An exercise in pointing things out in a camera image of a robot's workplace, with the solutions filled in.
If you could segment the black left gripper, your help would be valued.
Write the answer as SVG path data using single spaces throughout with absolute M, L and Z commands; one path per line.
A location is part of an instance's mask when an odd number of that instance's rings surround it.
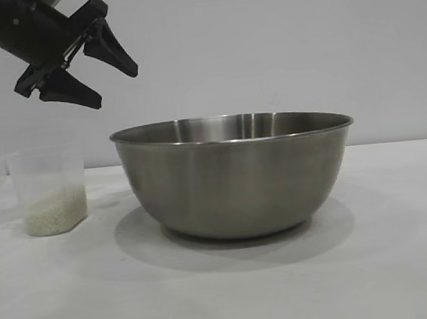
M 88 57 L 98 59 L 129 77 L 139 73 L 137 63 L 122 48 L 108 23 L 108 5 L 88 0 L 71 16 L 53 6 L 55 0 L 0 0 L 0 48 L 29 64 L 18 79 L 15 92 L 29 97 L 41 88 L 44 102 L 65 102 L 99 110 L 100 94 L 64 70 L 68 55 L 83 48 Z

